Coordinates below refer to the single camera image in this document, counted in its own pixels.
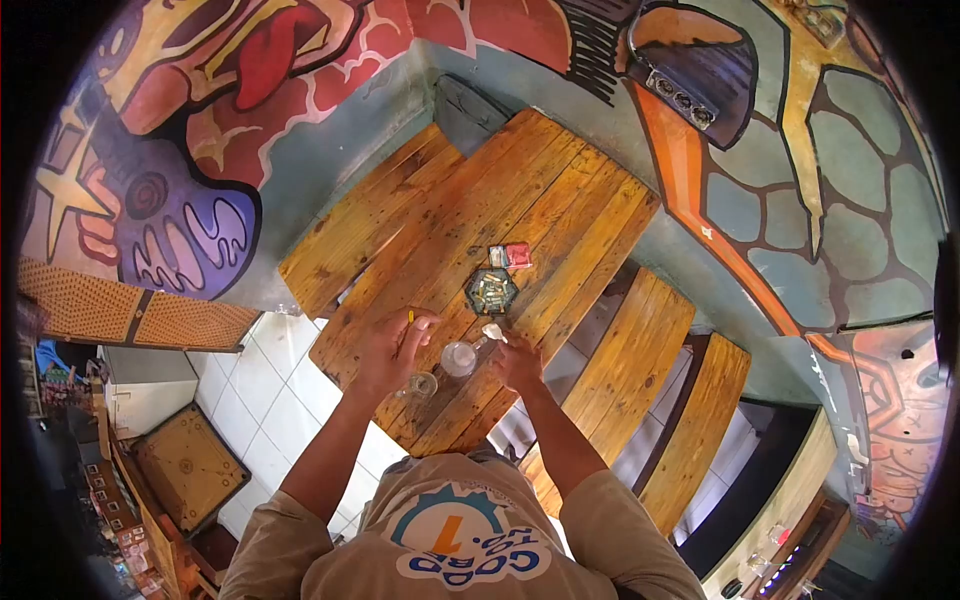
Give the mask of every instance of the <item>hand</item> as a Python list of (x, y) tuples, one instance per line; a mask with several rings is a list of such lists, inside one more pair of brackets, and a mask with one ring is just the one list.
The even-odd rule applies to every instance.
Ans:
[(403, 389), (414, 372), (417, 348), (430, 342), (428, 328), (439, 321), (436, 313), (405, 306), (371, 325), (360, 347), (360, 369), (354, 382), (376, 402)]
[(543, 360), (540, 350), (513, 331), (504, 331), (508, 344), (496, 343), (491, 356), (493, 373), (504, 387), (512, 392), (521, 392), (531, 384), (543, 383)]

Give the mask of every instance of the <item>blue gear logo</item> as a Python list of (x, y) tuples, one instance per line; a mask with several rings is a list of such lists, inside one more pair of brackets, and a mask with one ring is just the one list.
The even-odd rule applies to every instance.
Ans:
[(394, 533), (390, 536), (390, 541), (402, 546), (403, 534), (406, 533), (410, 522), (413, 521), (417, 515), (438, 504), (446, 504), (448, 502), (465, 504), (477, 510), (490, 524), (494, 533), (503, 533), (503, 527), (500, 525), (500, 520), (496, 517), (495, 512), (497, 508), (500, 508), (499, 504), (492, 502), (483, 492), (471, 492), (466, 496), (458, 496), (453, 492), (453, 484), (448, 483), (439, 492), (420, 494), (417, 506), (407, 511), (407, 514), (397, 522)]

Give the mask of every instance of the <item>glass ashtray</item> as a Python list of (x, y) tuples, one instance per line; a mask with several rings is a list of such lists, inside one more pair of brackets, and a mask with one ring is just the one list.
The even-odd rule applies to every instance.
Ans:
[(505, 316), (519, 293), (506, 269), (477, 269), (464, 291), (478, 317)]

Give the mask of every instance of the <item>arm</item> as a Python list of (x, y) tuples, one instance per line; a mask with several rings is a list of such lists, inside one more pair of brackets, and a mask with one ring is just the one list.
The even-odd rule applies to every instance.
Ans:
[(537, 432), (543, 466), (557, 486), (560, 497), (566, 499), (580, 482), (598, 470), (606, 469), (607, 463), (543, 383), (540, 351), (530, 348), (515, 333), (507, 332), (507, 339), (509, 345), (497, 342), (493, 369), (508, 389), (523, 398)]
[(647, 600), (703, 599), (696, 575), (550, 395), (540, 352), (514, 333), (507, 339), (493, 369), (523, 397), (543, 466), (564, 500), (560, 521), (577, 562)]
[[(410, 311), (415, 319), (408, 321)], [(402, 389), (414, 370), (417, 348), (430, 337), (434, 313), (403, 308), (373, 326), (360, 350), (360, 369), (330, 419), (280, 484), (303, 508), (329, 522), (344, 496), (367, 423), (383, 398)]]
[(388, 315), (367, 333), (360, 369), (330, 419), (303, 451), (269, 502), (253, 511), (230, 562), (221, 600), (299, 598), (310, 565), (333, 549), (326, 526), (353, 473), (367, 423), (383, 398), (410, 379), (435, 314)]

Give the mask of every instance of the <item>tiled floor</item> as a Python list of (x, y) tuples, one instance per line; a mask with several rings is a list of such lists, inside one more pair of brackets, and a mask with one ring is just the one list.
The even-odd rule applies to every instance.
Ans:
[[(577, 378), (587, 364), (588, 357), (593, 354), (603, 334), (622, 302), (622, 297), (601, 297), (580, 325), (573, 331), (566, 344), (560, 349), (554, 359), (543, 370), (543, 380), (550, 388), (558, 402), (569, 394)], [(670, 411), (677, 402), (680, 388), (686, 372), (690, 367), (692, 353), (689, 348), (683, 348), (673, 368), (667, 375), (634, 436), (627, 442), (623, 451), (613, 462), (612, 471), (625, 485), (632, 486), (644, 464), (650, 457), (663, 425), (670, 416)], [(536, 441), (533, 423), (527, 416), (523, 400), (518, 401), (493, 428), (487, 438), (500, 452), (504, 452), (508, 444), (512, 444), (518, 456), (523, 456)], [(684, 516), (674, 530), (677, 544), (682, 544), (700, 523), (707, 518), (713, 507), (716, 506), (723, 494), (730, 488), (753, 454), (758, 442), (756, 432), (743, 416), (739, 409), (733, 414), (730, 426), (724, 434), (723, 442), (717, 449), (710, 470), (704, 478), (700, 489), (694, 494), (690, 504), (686, 507)]]
[[(306, 353), (325, 321), (265, 313), (244, 339), (241, 354), (187, 352), (200, 378), (197, 403), (253, 475), (220, 511), (238, 539), (251, 512), (279, 487), (290, 466), (340, 401), (340, 390)], [(383, 470), (406, 455), (370, 423), (330, 536), (356, 535), (364, 504)]]

